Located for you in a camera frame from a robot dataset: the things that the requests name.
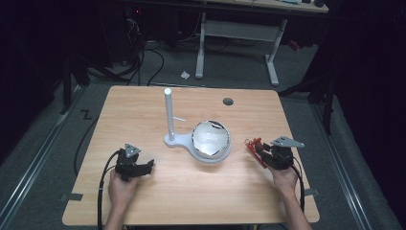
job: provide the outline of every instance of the wooden table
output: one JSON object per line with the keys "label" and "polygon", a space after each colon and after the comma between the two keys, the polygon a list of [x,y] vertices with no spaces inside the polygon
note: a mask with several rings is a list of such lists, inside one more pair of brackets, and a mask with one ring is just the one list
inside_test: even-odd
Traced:
{"label": "wooden table", "polygon": [[[214,120],[228,128],[230,155],[207,165],[183,148],[164,143],[168,133],[163,87],[113,86],[86,152],[73,194],[63,215],[67,225],[96,225],[97,196],[102,169],[125,143],[142,150],[139,164],[155,159],[151,175],[142,177],[125,224],[228,224],[284,222],[284,210],[272,174],[250,155],[244,141],[261,137],[268,143],[292,137],[277,92],[271,90],[172,88],[177,133],[191,132],[200,122]],[[224,98],[234,100],[225,105]],[[296,149],[294,155],[299,159]],[[102,219],[110,201],[105,178]],[[304,187],[309,188],[304,176]],[[310,222],[319,213],[312,196],[305,198]]]}

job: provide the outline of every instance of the white bowl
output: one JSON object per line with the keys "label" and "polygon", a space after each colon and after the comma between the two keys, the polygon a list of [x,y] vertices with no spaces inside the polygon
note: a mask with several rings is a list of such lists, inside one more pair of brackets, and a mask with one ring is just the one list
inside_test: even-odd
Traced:
{"label": "white bowl", "polygon": [[230,145],[230,133],[218,122],[202,122],[193,129],[192,143],[200,156],[209,159],[220,158]]}

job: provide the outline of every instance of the metal rail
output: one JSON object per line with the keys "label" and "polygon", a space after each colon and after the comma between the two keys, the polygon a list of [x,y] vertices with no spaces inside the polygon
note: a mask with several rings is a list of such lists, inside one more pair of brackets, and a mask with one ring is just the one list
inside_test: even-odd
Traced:
{"label": "metal rail", "polygon": [[335,147],[335,144],[330,135],[326,133],[326,130],[323,126],[323,115],[320,107],[317,104],[309,105],[313,114],[316,116],[316,119],[319,121],[318,126],[323,132],[327,146],[329,148],[330,157],[334,170],[337,173],[338,180],[343,188],[344,195],[346,196],[347,202],[349,203],[352,214],[355,218],[355,221],[359,229],[370,230],[372,229],[370,221],[364,211],[361,200],[356,192],[350,177],[347,174],[346,168],[344,167],[343,162],[341,161],[340,154],[338,149]]}
{"label": "metal rail", "polygon": [[43,142],[41,148],[39,149],[38,153],[36,154],[33,162],[31,163],[30,167],[26,170],[24,175],[22,176],[21,180],[19,181],[17,187],[15,188],[14,192],[12,193],[9,201],[4,206],[3,210],[0,213],[0,229],[8,229],[9,225],[11,224],[12,219],[14,218],[18,208],[20,207],[21,203],[24,201],[27,193],[30,191],[31,187],[33,186],[37,176],[41,172],[42,167],[44,166],[45,162],[48,159],[48,156],[51,153],[52,146],[54,144],[55,139],[57,138],[58,134],[60,133],[63,125],[66,122],[67,117],[69,116],[70,111],[72,110],[75,103],[79,100],[82,96],[84,89],[77,86],[74,90],[74,100],[72,106],[70,106],[65,113],[60,114],[59,118],[56,120],[56,123],[48,133],[45,141]]}

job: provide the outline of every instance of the dark background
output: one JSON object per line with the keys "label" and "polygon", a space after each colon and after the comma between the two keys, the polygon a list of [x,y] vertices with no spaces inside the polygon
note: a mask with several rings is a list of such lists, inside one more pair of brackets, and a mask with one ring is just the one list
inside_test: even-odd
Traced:
{"label": "dark background", "polygon": [[[405,1],[330,1],[331,15],[354,23],[293,20],[282,43],[318,44],[304,81],[328,72],[337,74],[334,93],[345,112],[361,152],[382,192],[406,227],[406,172],[403,118],[406,88]],[[72,54],[111,66],[129,60],[125,13],[93,4],[12,1],[0,6],[1,161],[29,128],[35,116],[54,99],[63,64]],[[176,46],[178,31],[189,35],[196,12],[143,8],[140,25],[156,39]],[[75,68],[85,64],[73,63]],[[320,88],[313,85],[308,91]]]}

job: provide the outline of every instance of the white tube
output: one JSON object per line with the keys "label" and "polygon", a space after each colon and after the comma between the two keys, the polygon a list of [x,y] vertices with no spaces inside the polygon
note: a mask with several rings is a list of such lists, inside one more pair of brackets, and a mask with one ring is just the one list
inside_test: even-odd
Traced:
{"label": "white tube", "polygon": [[175,139],[175,130],[173,127],[173,111],[172,111],[172,91],[169,88],[165,89],[165,104],[167,106],[167,119],[169,129],[169,139],[173,141]]}

